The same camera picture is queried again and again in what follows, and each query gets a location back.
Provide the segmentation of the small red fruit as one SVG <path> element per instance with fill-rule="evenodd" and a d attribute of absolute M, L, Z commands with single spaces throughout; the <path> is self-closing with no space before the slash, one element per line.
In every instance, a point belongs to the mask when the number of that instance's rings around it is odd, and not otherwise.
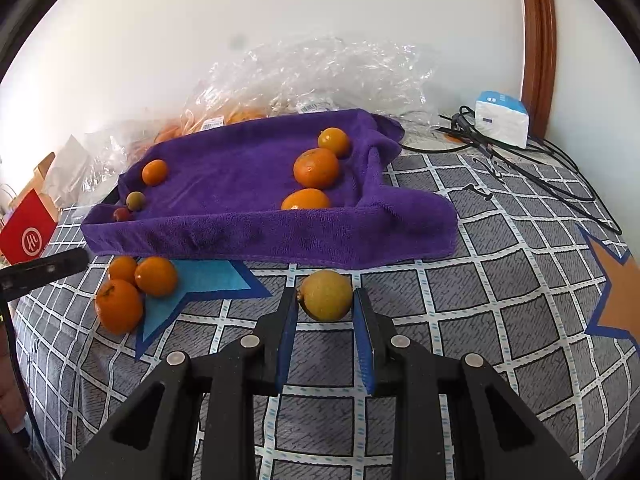
<path fill-rule="evenodd" d="M 113 212 L 113 219 L 116 222 L 129 221 L 131 219 L 131 212 L 126 207 L 119 207 Z"/>

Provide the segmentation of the green yellow small fruit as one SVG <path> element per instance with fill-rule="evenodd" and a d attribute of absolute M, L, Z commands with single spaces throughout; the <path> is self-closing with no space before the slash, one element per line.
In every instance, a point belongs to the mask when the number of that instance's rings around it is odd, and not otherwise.
<path fill-rule="evenodd" d="M 140 211 L 145 206 L 145 196 L 142 192 L 130 192 L 126 197 L 126 206 L 130 211 Z"/>

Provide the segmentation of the yellowish small fruit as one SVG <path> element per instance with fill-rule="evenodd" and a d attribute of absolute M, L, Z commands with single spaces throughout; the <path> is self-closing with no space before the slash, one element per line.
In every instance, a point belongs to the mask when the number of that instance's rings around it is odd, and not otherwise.
<path fill-rule="evenodd" d="M 352 306 L 352 284 L 343 274 L 317 271 L 303 279 L 297 299 L 315 321 L 336 322 L 344 318 Z"/>

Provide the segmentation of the orange finger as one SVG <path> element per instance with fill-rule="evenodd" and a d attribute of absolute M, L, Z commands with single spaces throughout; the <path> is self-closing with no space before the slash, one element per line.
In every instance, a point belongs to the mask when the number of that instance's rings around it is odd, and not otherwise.
<path fill-rule="evenodd" d="M 329 196 L 318 188 L 302 188 L 285 197 L 281 203 L 282 210 L 324 209 L 330 208 Z"/>

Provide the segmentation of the large orange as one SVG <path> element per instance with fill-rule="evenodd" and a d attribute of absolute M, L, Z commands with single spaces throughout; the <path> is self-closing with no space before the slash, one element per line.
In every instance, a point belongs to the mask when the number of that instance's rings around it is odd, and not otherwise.
<path fill-rule="evenodd" d="M 293 165 L 295 180 L 304 188 L 330 188 L 341 174 L 340 163 L 327 148 L 313 148 L 300 154 Z"/>

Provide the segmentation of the red paper bag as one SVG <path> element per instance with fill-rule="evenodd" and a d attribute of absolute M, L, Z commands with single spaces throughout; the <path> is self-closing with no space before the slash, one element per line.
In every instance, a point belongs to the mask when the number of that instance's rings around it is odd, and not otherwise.
<path fill-rule="evenodd" d="M 35 190 L 29 191 L 1 230 L 0 249 L 9 264 L 40 257 L 50 242 L 56 221 Z"/>

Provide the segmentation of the brown cardboard box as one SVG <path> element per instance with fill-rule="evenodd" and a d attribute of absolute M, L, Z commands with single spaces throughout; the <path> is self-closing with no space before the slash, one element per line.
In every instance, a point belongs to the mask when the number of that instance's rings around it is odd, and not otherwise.
<path fill-rule="evenodd" d="M 45 206 L 47 211 L 49 211 L 49 214 L 53 218 L 58 216 L 58 208 L 56 208 L 53 200 L 51 200 L 50 197 L 42 190 L 44 179 L 47 177 L 47 172 L 54 159 L 55 154 L 51 152 L 47 154 L 47 156 L 37 166 L 35 166 L 32 178 L 27 182 L 21 192 L 19 192 L 17 196 L 9 202 L 10 209 L 15 209 L 30 191 L 35 191 L 42 201 L 43 206 Z"/>

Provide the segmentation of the orange with stem left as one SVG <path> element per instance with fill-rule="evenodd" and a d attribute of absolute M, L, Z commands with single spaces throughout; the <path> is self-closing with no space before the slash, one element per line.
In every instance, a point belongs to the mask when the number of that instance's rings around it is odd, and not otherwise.
<path fill-rule="evenodd" d="M 124 280 L 107 280 L 94 298 L 96 316 L 111 334 L 120 336 L 134 330 L 143 318 L 140 292 Z"/>

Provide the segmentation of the small orange back left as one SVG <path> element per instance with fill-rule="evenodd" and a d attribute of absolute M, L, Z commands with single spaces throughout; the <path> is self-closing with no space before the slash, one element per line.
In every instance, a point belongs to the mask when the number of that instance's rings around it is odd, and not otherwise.
<path fill-rule="evenodd" d="M 135 258 L 130 256 L 115 257 L 107 269 L 107 275 L 110 280 L 122 280 L 130 284 L 136 284 L 134 272 L 136 272 L 138 263 Z"/>

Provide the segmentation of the orange behind gripper tip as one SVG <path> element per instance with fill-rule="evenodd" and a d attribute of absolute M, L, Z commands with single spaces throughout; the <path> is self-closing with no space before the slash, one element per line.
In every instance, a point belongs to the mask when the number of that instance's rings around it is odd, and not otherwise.
<path fill-rule="evenodd" d="M 152 297 L 171 295 L 178 285 L 178 273 L 168 259 L 149 257 L 140 262 L 134 270 L 134 282 L 138 289 Z"/>

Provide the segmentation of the purple towel over tray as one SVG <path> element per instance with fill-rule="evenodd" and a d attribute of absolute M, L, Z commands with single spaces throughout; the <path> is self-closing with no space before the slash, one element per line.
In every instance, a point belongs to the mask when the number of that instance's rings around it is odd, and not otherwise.
<path fill-rule="evenodd" d="M 328 127 L 352 142 L 326 209 L 285 211 L 295 159 Z M 364 110 L 288 115 L 180 136 L 157 144 L 167 179 L 148 188 L 140 165 L 118 180 L 120 196 L 140 191 L 145 206 L 128 221 L 114 206 L 94 206 L 82 232 L 99 255 L 296 262 L 367 269 L 454 253 L 458 218 L 442 196 L 384 182 L 404 132 Z"/>

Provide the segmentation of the white blue tissue pack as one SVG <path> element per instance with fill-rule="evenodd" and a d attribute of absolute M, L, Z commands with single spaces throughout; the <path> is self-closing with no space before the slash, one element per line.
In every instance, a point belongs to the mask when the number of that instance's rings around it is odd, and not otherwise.
<path fill-rule="evenodd" d="M 523 103 L 497 91 L 483 91 L 474 110 L 475 128 L 489 139 L 526 148 L 529 116 Z"/>

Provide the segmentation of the clear crumpled plastic bags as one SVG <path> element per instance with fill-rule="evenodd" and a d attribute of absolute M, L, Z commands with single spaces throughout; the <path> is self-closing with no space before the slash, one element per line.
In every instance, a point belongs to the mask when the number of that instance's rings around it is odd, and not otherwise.
<path fill-rule="evenodd" d="M 263 44 L 214 64 L 175 117 L 68 138 L 43 191 L 59 207 L 93 203 L 153 145 L 255 118 L 363 108 L 424 134 L 439 124 L 426 85 L 434 70 L 434 53 L 412 44 L 335 36 Z"/>

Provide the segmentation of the wooden door frame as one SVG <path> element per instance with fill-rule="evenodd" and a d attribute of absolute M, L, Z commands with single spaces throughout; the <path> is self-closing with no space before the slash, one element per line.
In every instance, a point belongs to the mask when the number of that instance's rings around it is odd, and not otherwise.
<path fill-rule="evenodd" d="M 548 130 L 556 69 L 554 0 L 523 0 L 524 72 L 522 97 L 529 133 L 543 139 Z"/>

